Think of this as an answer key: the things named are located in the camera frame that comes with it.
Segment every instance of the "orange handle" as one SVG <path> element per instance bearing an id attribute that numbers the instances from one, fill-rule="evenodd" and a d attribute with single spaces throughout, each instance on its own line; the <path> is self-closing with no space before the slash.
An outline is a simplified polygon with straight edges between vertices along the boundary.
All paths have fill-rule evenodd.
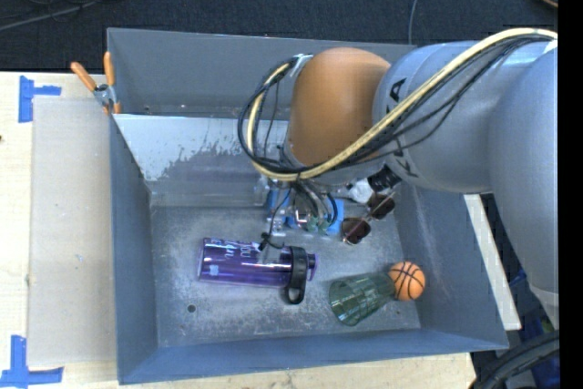
<path id="1" fill-rule="evenodd" d="M 107 85 L 112 87 L 116 84 L 116 75 L 113 71 L 113 62 L 111 61 L 111 54 L 107 51 L 103 55 L 103 68 L 106 73 Z"/>
<path id="2" fill-rule="evenodd" d="M 84 67 L 78 62 L 71 62 L 71 70 L 79 77 L 86 88 L 93 92 L 97 88 L 95 80 L 88 74 Z"/>

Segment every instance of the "black mug handle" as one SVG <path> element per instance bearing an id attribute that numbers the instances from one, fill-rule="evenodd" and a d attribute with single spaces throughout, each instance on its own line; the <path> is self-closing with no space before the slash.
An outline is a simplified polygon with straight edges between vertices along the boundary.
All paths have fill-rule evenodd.
<path id="1" fill-rule="evenodd" d="M 308 278 L 308 253 L 302 247 L 289 247 L 291 252 L 291 278 L 285 288 L 286 298 L 292 305 L 303 301 Z"/>

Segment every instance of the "gray bin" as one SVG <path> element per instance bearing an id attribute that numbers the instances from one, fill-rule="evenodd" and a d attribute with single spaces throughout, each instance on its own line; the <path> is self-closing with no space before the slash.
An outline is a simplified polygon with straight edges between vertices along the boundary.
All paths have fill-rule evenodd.
<path id="1" fill-rule="evenodd" d="M 244 202 L 245 184 L 252 188 L 259 174 L 235 147 L 232 122 L 240 108 L 282 60 L 333 46 L 364 48 L 391 63 L 412 49 L 107 31 L 124 112 L 109 124 L 121 384 L 508 347 L 462 195 L 403 185 L 394 212 L 354 247 L 334 236 L 287 234 L 287 244 L 320 255 L 300 305 L 286 304 L 275 289 L 197 280 L 202 238 L 256 241 L 264 229 L 264 208 Z M 276 118 L 285 126 L 292 83 L 282 82 L 280 92 Z M 176 157 L 201 137 L 204 122 L 222 129 L 205 135 L 204 148 Z M 217 154 L 214 143 L 225 140 L 235 146 Z M 220 161 L 214 169 L 213 160 Z M 229 203 L 230 189 L 236 202 Z M 205 192 L 217 198 L 205 204 Z M 422 297 L 388 303 L 353 328 L 335 319 L 326 300 L 333 280 L 400 260 L 424 269 Z"/>

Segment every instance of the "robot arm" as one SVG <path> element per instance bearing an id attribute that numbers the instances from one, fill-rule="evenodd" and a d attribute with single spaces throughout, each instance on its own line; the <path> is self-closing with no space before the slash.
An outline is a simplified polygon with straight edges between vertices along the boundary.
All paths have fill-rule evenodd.
<path id="1" fill-rule="evenodd" d="M 261 174 L 309 180 L 324 192 L 385 177 L 388 185 L 492 193 L 558 329 L 555 33 L 512 29 L 421 47 L 392 65 L 358 49 L 320 53 L 297 75 L 282 158 L 261 159 L 253 121 L 293 65 L 271 74 L 246 109 L 240 140 Z"/>

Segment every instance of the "yellow cable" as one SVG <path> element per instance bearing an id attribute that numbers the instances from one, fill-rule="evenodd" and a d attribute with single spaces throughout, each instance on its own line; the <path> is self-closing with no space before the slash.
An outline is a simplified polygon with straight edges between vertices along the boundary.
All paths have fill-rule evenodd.
<path id="1" fill-rule="evenodd" d="M 435 73 L 432 77 L 427 79 L 418 89 L 416 89 L 413 93 L 407 96 L 403 101 L 401 101 L 390 113 L 384 116 L 381 120 L 379 120 L 375 125 L 373 125 L 364 135 L 358 138 L 352 145 L 348 148 L 344 149 L 336 156 L 327 161 L 323 162 L 322 164 L 318 165 L 315 168 L 305 170 L 301 173 L 282 173 L 282 172 L 275 172 L 269 169 L 264 168 L 261 164 L 257 163 L 256 161 L 252 161 L 251 163 L 258 170 L 261 174 L 266 175 L 272 179 L 277 179 L 280 181 L 295 181 L 298 177 L 300 179 L 312 179 L 319 175 L 322 175 L 324 172 L 332 169 L 333 167 L 341 164 L 345 160 L 347 160 L 352 154 L 354 154 L 358 149 L 362 148 L 365 144 L 371 141 L 374 137 L 376 137 L 381 131 L 383 131 L 386 127 L 391 125 L 395 120 L 397 120 L 410 106 L 414 104 L 414 102 L 422 97 L 424 94 L 429 92 L 433 89 L 436 85 L 438 85 L 444 78 L 446 78 L 450 73 L 452 73 L 456 68 L 462 66 L 464 62 L 480 54 L 483 50 L 495 45 L 498 42 L 504 41 L 510 37 L 514 36 L 546 36 L 549 39 L 557 39 L 557 33 L 553 31 L 549 31 L 546 29 L 539 29 L 539 28 L 514 28 L 509 29 L 507 31 L 503 31 L 501 33 L 497 33 L 482 41 L 474 44 L 473 46 L 469 47 L 467 50 L 462 52 L 459 56 L 454 58 L 451 62 L 449 62 L 445 67 Z M 289 64 L 284 64 L 278 68 L 270 77 L 268 77 L 264 84 L 269 84 L 279 73 L 288 67 Z M 264 92 L 258 95 L 255 100 L 253 101 L 253 105 L 251 107 L 250 117 L 249 117 L 249 126 L 247 127 L 247 140 L 250 149 L 252 150 L 252 136 L 253 136 L 253 122 L 257 115 L 257 109 L 259 108 L 261 97 L 263 96 Z"/>

